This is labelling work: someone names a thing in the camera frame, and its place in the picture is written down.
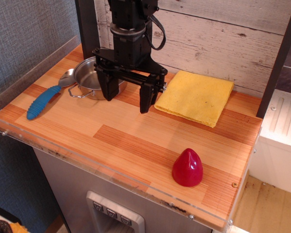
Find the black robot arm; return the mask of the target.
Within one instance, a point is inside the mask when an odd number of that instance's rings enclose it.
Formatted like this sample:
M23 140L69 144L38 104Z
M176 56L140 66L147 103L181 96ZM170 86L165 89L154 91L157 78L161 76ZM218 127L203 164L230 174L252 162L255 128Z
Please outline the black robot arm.
M166 87L164 78L167 69L151 58L152 50L161 50L164 38L158 47L152 43L152 28L155 24L163 30L154 13L159 10L156 0L111 0L110 31L113 34L113 49L96 48L95 70L106 100L119 94L119 80L140 86L140 112L147 113Z

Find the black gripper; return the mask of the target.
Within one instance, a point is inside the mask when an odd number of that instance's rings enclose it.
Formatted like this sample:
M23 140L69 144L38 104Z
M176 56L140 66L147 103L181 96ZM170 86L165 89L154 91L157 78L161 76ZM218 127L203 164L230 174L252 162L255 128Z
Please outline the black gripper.
M158 92L166 89L167 70L151 57L154 49L150 32L113 34L114 49L96 48L95 70L104 98L111 101L119 93L118 79L140 86L140 113L155 104Z

